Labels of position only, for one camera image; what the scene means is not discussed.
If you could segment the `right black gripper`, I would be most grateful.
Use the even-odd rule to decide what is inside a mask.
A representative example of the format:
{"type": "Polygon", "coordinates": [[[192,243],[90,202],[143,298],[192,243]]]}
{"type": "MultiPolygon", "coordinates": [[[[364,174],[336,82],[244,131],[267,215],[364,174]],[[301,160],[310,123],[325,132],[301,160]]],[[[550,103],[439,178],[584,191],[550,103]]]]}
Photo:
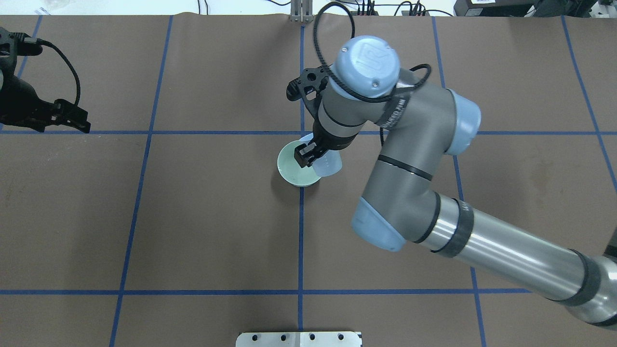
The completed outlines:
{"type": "Polygon", "coordinates": [[[313,123],[313,143],[300,143],[295,147],[295,161],[300,168],[311,167],[328,151],[342,151],[346,149],[359,131],[351,135],[339,136],[326,130],[321,121],[316,119],[313,123]]]}

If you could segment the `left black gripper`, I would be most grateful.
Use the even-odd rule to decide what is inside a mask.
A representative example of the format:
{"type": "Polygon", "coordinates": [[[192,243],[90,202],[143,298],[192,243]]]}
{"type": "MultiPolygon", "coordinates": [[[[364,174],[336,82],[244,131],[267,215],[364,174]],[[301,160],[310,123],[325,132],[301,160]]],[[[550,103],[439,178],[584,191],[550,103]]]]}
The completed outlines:
{"type": "Polygon", "coordinates": [[[43,133],[50,126],[75,128],[89,133],[88,112],[73,103],[57,99],[43,101],[34,88],[15,75],[1,75],[0,122],[12,127],[30,128],[43,133]]]}

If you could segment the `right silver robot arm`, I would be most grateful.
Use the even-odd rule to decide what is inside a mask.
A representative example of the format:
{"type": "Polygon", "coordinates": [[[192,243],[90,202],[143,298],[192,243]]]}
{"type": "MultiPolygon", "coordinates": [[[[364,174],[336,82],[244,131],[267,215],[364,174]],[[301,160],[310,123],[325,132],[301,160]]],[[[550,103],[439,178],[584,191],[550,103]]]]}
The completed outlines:
{"type": "Polygon", "coordinates": [[[313,117],[310,141],[293,152],[300,168],[348,147],[369,121],[388,131],[359,199],[352,228],[367,242],[399,251],[407,242],[480,268],[564,306],[575,318],[616,329],[616,257],[590,257],[540,239],[440,195],[430,183],[445,155],[459,155],[476,136],[480,108],[428,81],[430,65],[401,68],[378,37],[352,37],[328,64],[320,61],[287,86],[313,117]]]}

